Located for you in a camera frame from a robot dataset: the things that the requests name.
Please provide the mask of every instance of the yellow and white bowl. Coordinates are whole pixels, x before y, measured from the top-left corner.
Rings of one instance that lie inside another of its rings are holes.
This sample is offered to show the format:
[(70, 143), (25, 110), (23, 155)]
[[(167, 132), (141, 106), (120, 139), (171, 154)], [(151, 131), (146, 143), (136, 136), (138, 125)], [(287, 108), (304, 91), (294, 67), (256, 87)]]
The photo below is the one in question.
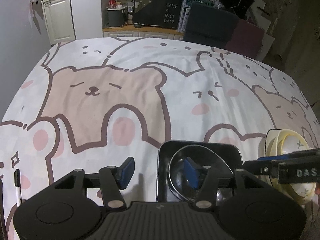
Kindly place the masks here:
[[(292, 130), (272, 129), (266, 137), (266, 156), (277, 156), (294, 151), (311, 149), (306, 140), (298, 133)], [(298, 204), (304, 205), (315, 195), (316, 183), (303, 184), (279, 184), (278, 179), (269, 176), (261, 178), (283, 194), (291, 197)]]

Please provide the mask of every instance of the black tray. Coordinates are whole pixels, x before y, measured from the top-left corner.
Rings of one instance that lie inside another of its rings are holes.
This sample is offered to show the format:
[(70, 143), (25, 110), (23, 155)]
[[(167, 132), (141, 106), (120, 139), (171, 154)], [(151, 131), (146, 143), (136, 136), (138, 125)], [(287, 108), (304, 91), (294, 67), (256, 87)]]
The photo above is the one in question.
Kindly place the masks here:
[(238, 148), (231, 144), (223, 143), (204, 143), (191, 141), (167, 141), (163, 143), (158, 152), (158, 169), (157, 169), (157, 202), (176, 202), (181, 201), (172, 194), (167, 182), (167, 172), (169, 162), (172, 156), (182, 147), (186, 145), (202, 145), (221, 157), (233, 171), (242, 166), (242, 157)]

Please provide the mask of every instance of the gray wall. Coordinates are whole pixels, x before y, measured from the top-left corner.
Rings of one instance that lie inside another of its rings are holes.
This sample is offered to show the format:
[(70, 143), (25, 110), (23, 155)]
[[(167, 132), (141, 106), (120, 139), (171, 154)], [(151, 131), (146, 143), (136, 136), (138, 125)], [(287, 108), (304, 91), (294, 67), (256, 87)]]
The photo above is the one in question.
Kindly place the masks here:
[(0, 121), (24, 80), (50, 49), (41, 4), (28, 17), (28, 0), (0, 0)]

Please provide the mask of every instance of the cartoon bear tablecloth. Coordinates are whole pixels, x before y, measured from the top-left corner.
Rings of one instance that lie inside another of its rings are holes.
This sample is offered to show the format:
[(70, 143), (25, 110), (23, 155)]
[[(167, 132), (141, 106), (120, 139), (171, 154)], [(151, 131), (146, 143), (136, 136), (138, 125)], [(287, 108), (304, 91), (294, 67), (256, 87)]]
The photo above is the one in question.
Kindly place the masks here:
[[(59, 43), (32, 70), (0, 124), (8, 238), (19, 239), (12, 225), (16, 168), (28, 199), (73, 169), (94, 173), (132, 156), (126, 202), (155, 201), (163, 142), (231, 143), (246, 161), (263, 154), (272, 128), (295, 130), (318, 147), (319, 123), (303, 94), (290, 76), (263, 63), (157, 38)], [(102, 204), (99, 190), (88, 197)], [(317, 201), (310, 208), (315, 220)]]

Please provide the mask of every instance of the cabinet door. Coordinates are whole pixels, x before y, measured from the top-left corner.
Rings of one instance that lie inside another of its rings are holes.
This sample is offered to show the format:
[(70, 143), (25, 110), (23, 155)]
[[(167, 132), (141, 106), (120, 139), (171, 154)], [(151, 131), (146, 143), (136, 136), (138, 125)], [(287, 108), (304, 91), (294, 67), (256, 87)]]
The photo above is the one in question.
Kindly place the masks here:
[(145, 38), (160, 38), (160, 39), (169, 39), (169, 40), (173, 40), (174, 38), (173, 34), (167, 34), (167, 33), (139, 32), (139, 36), (145, 37)]
[(139, 37), (139, 32), (103, 32), (103, 37)]
[(74, 41), (70, 0), (50, 0), (43, 4), (43, 9), (51, 44)]
[(182, 39), (183, 39), (182, 35), (177, 35), (177, 34), (174, 35), (174, 40), (182, 41)]

